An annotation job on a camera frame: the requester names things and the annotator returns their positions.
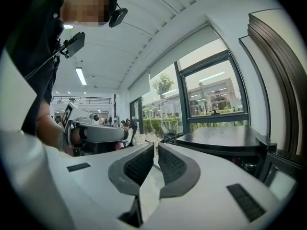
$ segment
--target dark wooden table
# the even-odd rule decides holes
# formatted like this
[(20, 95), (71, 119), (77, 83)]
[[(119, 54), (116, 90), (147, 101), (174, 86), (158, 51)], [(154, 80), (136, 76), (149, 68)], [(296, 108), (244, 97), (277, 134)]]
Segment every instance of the dark wooden table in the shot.
[(276, 144), (250, 126), (200, 127), (176, 139), (179, 146), (216, 156), (259, 157), (255, 176), (259, 178), (267, 151)]

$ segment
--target hand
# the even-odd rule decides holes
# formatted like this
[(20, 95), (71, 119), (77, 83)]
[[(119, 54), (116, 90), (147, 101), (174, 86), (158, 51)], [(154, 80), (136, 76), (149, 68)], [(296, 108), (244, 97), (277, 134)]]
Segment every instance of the hand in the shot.
[[(80, 128), (73, 128), (71, 130), (71, 144), (74, 147), (78, 147), (81, 145), (82, 141), (79, 135)], [(87, 129), (84, 130), (84, 135), (87, 137)]]

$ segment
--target black slot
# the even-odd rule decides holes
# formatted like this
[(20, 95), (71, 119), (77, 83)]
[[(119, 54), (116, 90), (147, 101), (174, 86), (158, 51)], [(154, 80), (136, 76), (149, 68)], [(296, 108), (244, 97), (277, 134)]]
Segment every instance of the black slot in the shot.
[(227, 189), (250, 222), (258, 219), (265, 213), (265, 210), (240, 184), (227, 186)]
[(88, 163), (80, 163), (80, 164), (76, 164), (73, 166), (68, 166), (67, 169), (69, 172), (73, 172), (73, 171), (78, 171), (78, 170), (82, 170), (85, 168), (90, 167), (90, 165)]

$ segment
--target window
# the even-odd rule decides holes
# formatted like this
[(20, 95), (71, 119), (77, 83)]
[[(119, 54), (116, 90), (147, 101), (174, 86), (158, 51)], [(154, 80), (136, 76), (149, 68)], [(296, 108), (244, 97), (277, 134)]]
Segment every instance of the window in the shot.
[(229, 60), (186, 77), (190, 115), (242, 112), (242, 99)]
[(223, 44), (221, 39), (217, 39), (211, 43), (208, 43), (191, 53), (187, 54), (183, 58), (179, 60), (179, 65), (181, 66), (181, 69), (183, 70), (199, 61), (202, 59), (208, 58), (210, 56), (213, 56), (219, 52), (222, 52), (224, 50), (227, 50), (225, 45)]
[(221, 122), (221, 123), (196, 123), (190, 124), (190, 132), (194, 131), (199, 127), (234, 127), (248, 125), (247, 120), (233, 121), (233, 122)]
[(175, 63), (183, 129), (248, 125), (245, 89), (221, 39), (204, 45)]
[(179, 134), (182, 114), (174, 64), (150, 80), (150, 91), (142, 96), (143, 128), (146, 140), (160, 141), (164, 134)]

